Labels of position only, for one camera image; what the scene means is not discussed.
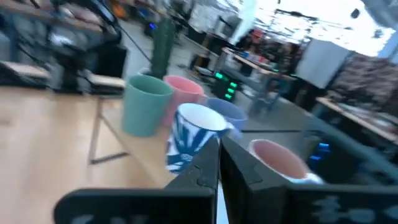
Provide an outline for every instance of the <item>table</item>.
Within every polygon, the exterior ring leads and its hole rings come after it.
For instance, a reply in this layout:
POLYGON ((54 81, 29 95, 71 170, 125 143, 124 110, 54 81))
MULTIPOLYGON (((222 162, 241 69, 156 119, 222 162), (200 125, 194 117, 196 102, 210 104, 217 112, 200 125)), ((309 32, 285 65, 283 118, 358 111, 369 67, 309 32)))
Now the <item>table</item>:
POLYGON ((350 111, 345 110, 337 104, 331 102, 328 98, 318 97, 317 102, 318 104, 326 106, 327 108, 336 111, 345 118, 348 118, 359 124, 360 126, 372 131, 374 134, 377 134, 378 136, 390 141, 391 143, 398 145, 398 135, 376 125, 375 119, 377 118, 375 118, 373 114, 369 114, 369 116, 365 115, 366 117, 361 118, 360 116, 358 116, 358 114, 351 113, 350 111))
POLYGON ((139 138, 125 133, 121 129, 122 111, 120 108, 103 110, 104 100, 120 98, 115 96, 101 96, 98 98, 97 113, 91 137, 88 160, 90 164, 100 164, 123 156, 133 156, 142 165, 144 170, 157 184, 157 187, 165 187, 176 175, 166 169, 165 153, 166 143, 169 137, 169 128, 160 127, 157 134, 151 138, 139 138), (100 122, 103 121, 114 137, 125 149, 125 152, 102 158, 96 158, 96 144, 100 133, 100 122))
POLYGON ((216 62, 215 70, 213 72, 213 76, 215 73, 219 72, 221 69, 227 70, 236 76, 236 78, 240 79, 245 85, 255 90, 257 93, 252 98, 252 104, 249 109, 249 114, 258 114, 260 110, 265 107, 268 111, 273 109, 275 103, 277 102, 279 96, 284 92, 288 91, 290 88, 290 84, 292 81, 295 80, 294 77, 277 74, 275 72, 266 70, 261 68, 259 65, 241 57, 240 55, 235 54, 229 48, 223 48, 221 55, 218 57, 216 62), (263 74, 265 78, 261 83, 255 82, 254 80, 250 79, 249 77, 245 77, 244 75, 240 74, 237 71, 234 71, 232 68, 224 67, 225 59, 227 55, 232 55, 237 60, 248 64, 253 69, 257 70, 257 72, 263 74), (279 89, 278 92, 275 94, 274 97, 269 96, 269 87, 271 86, 272 82, 279 82, 279 89))
MULTIPOLYGON (((152 181, 133 157, 88 166, 97 99, 0 88, 0 146, 4 152, 0 157, 1 223, 53 223, 57 201, 76 189, 151 189, 165 185, 152 181)), ((118 106, 119 102, 109 101, 104 107, 118 106)), ((102 150, 98 154, 121 149, 110 132, 101 131, 102 150)))
POLYGON ((297 143, 299 146, 304 145, 303 140, 305 137, 313 133, 312 130, 319 130, 339 142, 342 142, 350 153, 362 158, 365 161, 365 167, 371 167, 370 171, 383 172, 389 178, 398 182, 398 167, 389 162, 391 155, 398 153, 398 136, 396 134, 376 126, 372 122, 371 117, 369 117, 369 119, 363 118, 360 114, 354 114, 345 110, 324 97, 317 98, 317 105, 311 113, 312 116, 308 118, 307 126, 302 130, 299 137, 297 143), (381 152, 373 147, 365 146, 334 127, 335 124, 339 123, 339 119, 337 117, 333 118, 330 123, 320 119, 320 116, 328 111, 334 111, 337 116, 348 118, 360 125, 362 128, 368 130, 371 135, 374 134, 382 138, 382 140, 384 140, 383 146, 385 147, 385 150, 381 152))
MULTIPOLYGON (((6 65, 7 67, 14 70, 20 75, 25 75, 28 77, 45 78, 45 79, 51 78, 50 73, 41 67, 26 65, 22 63, 4 62, 4 61, 0 61, 0 63, 6 65)), ((124 88, 125 85, 124 80, 122 78, 106 77, 103 75, 95 75, 95 74, 90 74, 88 78, 95 85, 107 85, 107 86, 114 86, 120 88, 124 88)))

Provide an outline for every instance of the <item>floor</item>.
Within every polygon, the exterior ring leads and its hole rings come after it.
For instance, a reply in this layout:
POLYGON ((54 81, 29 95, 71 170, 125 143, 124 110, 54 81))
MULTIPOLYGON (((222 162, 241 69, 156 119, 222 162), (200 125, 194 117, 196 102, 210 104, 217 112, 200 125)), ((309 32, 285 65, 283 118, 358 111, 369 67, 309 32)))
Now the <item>floor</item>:
MULTIPOLYGON (((150 56, 152 41, 137 25, 123 27, 150 56)), ((0 37, 6 59, 7 42, 0 37)), ((129 39, 125 76, 148 67, 149 62, 129 39)), ((169 73, 190 78, 177 65, 188 64, 199 48, 186 39, 172 53, 169 73)), ((151 180, 133 157, 97 166, 88 166, 87 154, 95 115, 95 99, 52 95, 42 91, 0 88, 0 223, 52 223, 52 209, 65 193, 82 187, 145 188, 151 180)), ((114 107, 119 102, 108 103, 114 107)), ((238 95, 236 102, 245 110, 249 100, 238 95)), ((261 119, 249 119, 245 129, 302 129, 306 115, 296 106, 280 101, 277 108, 261 119)), ((265 138, 295 151, 297 133, 245 134, 239 142, 246 147, 252 139, 265 138)), ((121 146, 106 129, 101 129, 98 156, 119 152, 121 146)))

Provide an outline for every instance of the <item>green light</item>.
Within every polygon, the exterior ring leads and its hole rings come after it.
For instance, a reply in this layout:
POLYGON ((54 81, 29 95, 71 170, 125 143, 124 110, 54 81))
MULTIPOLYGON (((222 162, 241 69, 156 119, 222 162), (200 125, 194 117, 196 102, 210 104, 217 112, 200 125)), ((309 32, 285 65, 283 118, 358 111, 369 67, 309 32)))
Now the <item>green light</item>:
POLYGON ((217 72, 217 73, 216 73, 216 77, 217 77, 217 78, 223 78, 223 75, 217 72))

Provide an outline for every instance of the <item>black equipment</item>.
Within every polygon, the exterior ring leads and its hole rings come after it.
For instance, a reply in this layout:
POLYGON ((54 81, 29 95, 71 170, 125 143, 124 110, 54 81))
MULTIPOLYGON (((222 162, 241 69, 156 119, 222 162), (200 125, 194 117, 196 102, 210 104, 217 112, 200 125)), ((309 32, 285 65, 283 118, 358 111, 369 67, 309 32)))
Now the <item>black equipment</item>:
POLYGON ((355 179, 361 160, 346 147, 329 136, 313 136, 303 152, 304 159, 312 171, 330 184, 361 184, 355 179))
MULTIPOLYGON (((85 67, 87 64, 88 56, 92 54, 99 54, 104 57, 104 55, 108 54, 109 57, 110 50, 114 50, 115 46, 118 46, 121 43, 121 28, 118 24, 117 18, 113 15, 110 9, 102 3, 100 0, 53 0, 52 1, 55 13, 59 13, 59 8, 63 4, 76 4, 81 7, 85 7, 89 9, 91 12, 98 15, 103 21, 104 25, 101 26, 103 30, 104 37, 102 42, 100 43, 92 43, 89 46, 84 48, 76 47, 73 45, 63 44, 61 46, 52 46, 50 51, 57 63, 52 69, 51 74, 51 84, 50 88, 57 92, 64 93, 81 93, 82 88, 80 88, 79 79, 85 79, 90 86, 91 94, 121 94, 123 92, 123 88, 115 87, 115 86, 96 86, 92 83, 87 75, 85 75, 85 67)), ((124 58, 126 53, 121 54, 122 57, 118 59, 122 59, 123 63, 119 62, 118 68, 115 68, 112 71, 107 71, 106 73, 115 72, 117 76, 121 74, 121 70, 123 70, 124 58)), ((36 77, 23 78, 18 76, 18 74, 10 71, 9 68, 2 66, 2 70, 4 70, 2 74, 2 84, 3 85, 17 85, 17 86, 26 86, 26 87, 34 87, 34 88, 42 88, 41 80, 37 80, 36 77)))
POLYGON ((188 21, 191 18, 192 15, 192 11, 193 8, 196 5, 195 1, 191 2, 190 8, 188 10, 188 12, 185 12, 183 10, 184 8, 184 2, 183 1, 172 1, 171 8, 174 10, 175 14, 172 14, 172 18, 174 20, 174 24, 175 24, 175 35, 176 37, 178 37, 178 35, 180 34, 180 32, 189 26, 188 21))
POLYGON ((241 81, 232 73, 220 70, 215 74, 215 82, 211 86, 211 92, 216 97, 233 102, 236 92, 241 89, 241 81))
POLYGON ((154 37, 154 31, 156 30, 156 23, 149 18, 145 18, 143 26, 144 26, 144 34, 150 38, 154 37))
POLYGON ((291 184, 232 140, 221 142, 220 172, 230 223, 398 221, 395 186, 291 184))
POLYGON ((79 89, 78 75, 85 69, 85 60, 88 55, 92 53, 103 53, 108 51, 111 47, 120 44, 122 39, 121 28, 118 24, 118 19, 112 12, 98 0, 66 0, 53 1, 55 12, 59 11, 62 4, 74 3, 81 7, 85 7, 94 12, 106 23, 103 27, 104 38, 101 43, 94 43, 85 48, 78 48, 75 46, 63 46, 54 50, 55 59, 63 69, 62 81, 58 91, 74 92, 79 89))
POLYGON ((200 63, 198 64, 198 67, 201 67, 201 68, 208 68, 208 66, 209 66, 209 63, 210 63, 210 58, 208 58, 208 57, 206 57, 206 56, 204 56, 204 55, 197 55, 197 54, 195 54, 193 57, 192 57, 192 60, 191 60, 191 62, 190 62, 190 64, 189 64, 189 69, 190 70, 193 70, 193 68, 195 67, 195 63, 196 63, 196 61, 198 60, 198 57, 200 58, 200 63))
POLYGON ((85 189, 64 196, 56 224, 215 223, 220 150, 215 139, 165 189, 85 189))
POLYGON ((56 224, 214 224, 219 178, 233 224, 398 221, 394 186, 291 184, 227 137, 221 145, 211 139, 165 189, 78 190, 58 202, 54 220, 56 224))
POLYGON ((4 18, 3 15, 0 15, 0 30, 3 30, 6 28, 6 19, 4 18))
POLYGON ((121 44, 110 47, 106 52, 99 52, 97 67, 93 73, 107 77, 122 78, 127 53, 128 49, 121 44))

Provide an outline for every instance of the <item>metal frame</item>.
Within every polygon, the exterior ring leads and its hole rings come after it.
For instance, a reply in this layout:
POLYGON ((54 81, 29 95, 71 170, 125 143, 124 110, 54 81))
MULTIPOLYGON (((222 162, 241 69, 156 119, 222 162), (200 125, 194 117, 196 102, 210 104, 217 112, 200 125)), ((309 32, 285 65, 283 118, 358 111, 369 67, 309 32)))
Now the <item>metal frame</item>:
POLYGON ((96 105, 96 114, 95 114, 95 119, 94 119, 93 132, 91 134, 90 150, 88 152, 88 163, 90 165, 96 165, 96 164, 112 161, 114 159, 119 159, 119 158, 122 158, 122 157, 130 155, 130 153, 127 152, 127 146, 120 139, 120 137, 116 133, 116 130, 114 130, 111 127, 109 122, 106 119, 104 119, 104 116, 103 116, 103 103, 104 103, 104 101, 105 100, 121 99, 122 97, 123 96, 120 96, 120 95, 117 95, 117 96, 99 96, 98 97, 98 101, 97 101, 97 105, 96 105), (122 147, 124 149, 124 152, 119 152, 117 154, 111 154, 111 155, 108 155, 108 156, 95 158, 95 152, 97 150, 97 143, 98 143, 98 136, 100 135, 101 121, 104 122, 104 124, 112 132, 112 134, 116 138, 116 140, 120 143, 120 145, 122 145, 122 147))
MULTIPOLYGON (((215 76, 215 74, 223 68, 223 66, 225 64, 225 60, 228 55, 229 54, 227 54, 225 51, 222 51, 221 55, 218 57, 218 59, 216 61, 213 76, 215 76)), ((253 68, 252 73, 257 72, 257 70, 258 69, 253 68)), ((264 81, 262 81, 262 89, 260 91, 256 90, 257 93, 253 97, 247 96, 252 100, 252 103, 249 107, 249 114, 257 114, 258 111, 260 111, 261 108, 263 108, 263 107, 267 108, 267 111, 271 111, 273 109, 273 107, 275 106, 277 100, 281 96, 281 94, 287 92, 290 89, 290 86, 291 86, 290 81, 284 80, 283 78, 269 77, 267 75, 265 75, 265 76, 266 77, 265 77, 264 81), (280 88, 279 88, 276 96, 273 99, 269 100, 268 89, 273 81, 279 82, 280 88)))

